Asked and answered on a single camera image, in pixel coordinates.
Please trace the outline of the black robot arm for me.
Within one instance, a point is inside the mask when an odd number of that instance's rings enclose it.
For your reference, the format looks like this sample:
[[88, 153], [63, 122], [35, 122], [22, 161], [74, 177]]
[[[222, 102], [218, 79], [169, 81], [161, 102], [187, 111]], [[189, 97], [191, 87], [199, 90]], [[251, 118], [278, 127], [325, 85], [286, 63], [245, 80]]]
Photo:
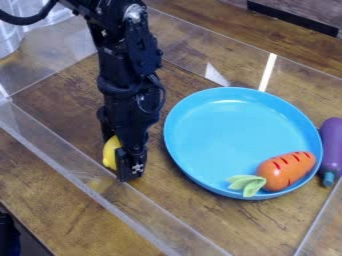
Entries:
[[149, 128], [159, 121], [166, 90], [157, 75], [163, 52], [150, 32], [142, 0], [58, 0], [83, 16], [99, 57], [98, 110], [103, 139], [115, 137], [118, 179], [139, 178], [147, 162]]

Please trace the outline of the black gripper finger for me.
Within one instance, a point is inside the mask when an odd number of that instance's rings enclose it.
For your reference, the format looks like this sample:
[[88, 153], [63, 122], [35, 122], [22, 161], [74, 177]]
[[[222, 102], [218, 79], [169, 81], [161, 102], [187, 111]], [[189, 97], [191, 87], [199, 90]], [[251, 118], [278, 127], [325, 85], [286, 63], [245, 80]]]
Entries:
[[100, 123], [103, 142], [107, 142], [115, 135], [115, 125], [112, 116], [104, 106], [98, 109], [96, 117]]
[[122, 182], [135, 180], [145, 174], [147, 163], [147, 139], [149, 135], [142, 133], [137, 138], [125, 140], [115, 150], [118, 179]]

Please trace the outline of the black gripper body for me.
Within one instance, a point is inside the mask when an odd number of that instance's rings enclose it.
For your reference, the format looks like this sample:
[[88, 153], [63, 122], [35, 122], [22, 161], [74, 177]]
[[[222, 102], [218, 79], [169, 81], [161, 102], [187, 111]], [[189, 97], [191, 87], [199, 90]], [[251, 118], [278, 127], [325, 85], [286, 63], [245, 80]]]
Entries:
[[149, 128], [159, 121], [166, 102], [166, 89], [155, 74], [149, 75], [129, 88], [119, 88], [103, 77], [98, 78], [98, 88], [104, 96], [104, 107], [112, 116], [115, 135], [121, 143], [149, 135]]

